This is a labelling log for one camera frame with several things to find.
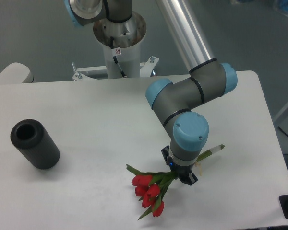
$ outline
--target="green leaf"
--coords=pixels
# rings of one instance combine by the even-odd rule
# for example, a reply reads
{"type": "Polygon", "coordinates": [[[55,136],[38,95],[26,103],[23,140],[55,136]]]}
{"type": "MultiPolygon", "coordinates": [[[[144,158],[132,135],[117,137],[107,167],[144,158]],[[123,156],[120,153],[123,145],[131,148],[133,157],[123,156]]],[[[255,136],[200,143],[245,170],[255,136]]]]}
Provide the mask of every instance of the green leaf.
{"type": "Polygon", "coordinates": [[[171,183],[173,182],[174,179],[171,179],[168,181],[168,183],[165,184],[164,188],[162,189],[160,195],[161,195],[161,200],[163,200],[163,197],[165,195],[165,193],[167,193],[168,191],[168,187],[171,185],[171,183]]]}
{"type": "Polygon", "coordinates": [[[161,205],[161,196],[158,196],[158,199],[155,202],[154,209],[152,210],[152,212],[156,211],[160,205],[161,205]]]}
{"type": "Polygon", "coordinates": [[[203,159],[209,157],[212,155],[212,152],[210,150],[207,150],[205,152],[203,152],[202,154],[200,154],[196,160],[196,162],[200,162],[202,161],[203,159]]]}
{"type": "Polygon", "coordinates": [[[138,220],[142,219],[143,217],[146,217],[151,212],[152,212],[152,207],[149,206],[149,208],[138,218],[138,220]]]}
{"type": "Polygon", "coordinates": [[[139,170],[131,167],[130,165],[126,164],[126,166],[127,166],[127,170],[128,170],[129,172],[133,173],[134,175],[137,176],[137,175],[140,175],[140,174],[141,174],[141,172],[140,172],[139,170]]]}
{"type": "Polygon", "coordinates": [[[141,172],[140,173],[140,175],[152,175],[152,176],[154,176],[154,175],[160,175],[160,174],[165,174],[166,172],[141,172]]]}
{"type": "Polygon", "coordinates": [[[219,152],[220,150],[222,150],[223,148],[225,147],[225,145],[218,145],[218,146],[215,146],[205,152],[203,152],[202,154],[200,154],[196,160],[196,162],[200,162],[202,161],[203,159],[211,156],[212,154],[216,153],[216,152],[219,152]]]}
{"type": "Polygon", "coordinates": [[[161,181],[166,173],[162,173],[162,174],[157,174],[157,175],[153,175],[152,180],[149,182],[148,186],[151,186],[152,184],[161,181]]]}
{"type": "Polygon", "coordinates": [[[166,175],[162,178],[161,182],[159,183],[159,186],[162,187],[165,183],[167,183],[170,180],[174,180],[177,177],[177,173],[175,171],[167,172],[166,175]]]}

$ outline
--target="white chair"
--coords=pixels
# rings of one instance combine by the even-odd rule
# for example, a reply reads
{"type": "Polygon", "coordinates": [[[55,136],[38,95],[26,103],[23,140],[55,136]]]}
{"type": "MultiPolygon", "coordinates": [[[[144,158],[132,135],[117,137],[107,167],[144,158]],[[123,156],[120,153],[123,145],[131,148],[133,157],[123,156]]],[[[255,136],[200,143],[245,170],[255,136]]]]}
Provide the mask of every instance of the white chair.
{"type": "Polygon", "coordinates": [[[287,103],[281,108],[281,110],[275,115],[273,119],[273,123],[275,126],[278,126],[286,117],[288,116],[288,101],[287,103]]]}
{"type": "Polygon", "coordinates": [[[32,83],[33,74],[30,69],[20,63],[12,63],[0,73],[0,85],[32,83]]]}

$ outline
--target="silver metal tube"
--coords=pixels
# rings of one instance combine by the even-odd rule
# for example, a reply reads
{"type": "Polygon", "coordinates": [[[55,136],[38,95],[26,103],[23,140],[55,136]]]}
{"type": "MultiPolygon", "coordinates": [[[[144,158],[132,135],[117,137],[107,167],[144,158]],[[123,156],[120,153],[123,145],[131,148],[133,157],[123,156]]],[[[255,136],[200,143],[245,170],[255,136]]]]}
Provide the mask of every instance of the silver metal tube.
{"type": "Polygon", "coordinates": [[[101,0],[77,0],[79,6],[85,11],[94,11],[101,0]]]}
{"type": "Polygon", "coordinates": [[[214,58],[188,0],[156,0],[188,70],[214,58]]]}
{"type": "Polygon", "coordinates": [[[96,17],[102,9],[101,0],[70,0],[70,5],[74,13],[84,19],[96,17]]]}

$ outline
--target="tulip bouquet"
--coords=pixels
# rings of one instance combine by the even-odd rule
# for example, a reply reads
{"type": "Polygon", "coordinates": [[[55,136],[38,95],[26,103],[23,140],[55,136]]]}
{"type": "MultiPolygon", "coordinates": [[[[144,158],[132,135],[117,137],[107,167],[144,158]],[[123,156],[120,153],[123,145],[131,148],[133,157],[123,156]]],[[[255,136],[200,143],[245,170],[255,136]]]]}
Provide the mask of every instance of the tulip bouquet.
{"type": "MultiPolygon", "coordinates": [[[[195,165],[199,165],[199,161],[223,148],[224,145],[219,145],[200,154],[195,165]]],[[[139,219],[147,216],[151,212],[154,217],[160,216],[164,209],[163,197],[172,181],[178,178],[178,174],[175,171],[145,173],[128,164],[127,170],[135,175],[131,181],[132,185],[135,186],[135,195],[140,197],[139,201],[142,201],[142,207],[148,208],[139,219]]]]}

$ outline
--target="cylinder opening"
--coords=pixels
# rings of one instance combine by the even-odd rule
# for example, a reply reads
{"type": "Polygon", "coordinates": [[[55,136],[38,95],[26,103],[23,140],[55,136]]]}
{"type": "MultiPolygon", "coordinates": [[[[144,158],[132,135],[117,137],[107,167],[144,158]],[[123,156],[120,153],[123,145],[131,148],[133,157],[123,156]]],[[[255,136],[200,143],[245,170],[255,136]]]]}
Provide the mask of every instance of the cylinder opening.
{"type": "Polygon", "coordinates": [[[35,129],[31,124],[23,124],[16,131],[17,138],[20,140],[29,140],[34,136],[35,129]]]}

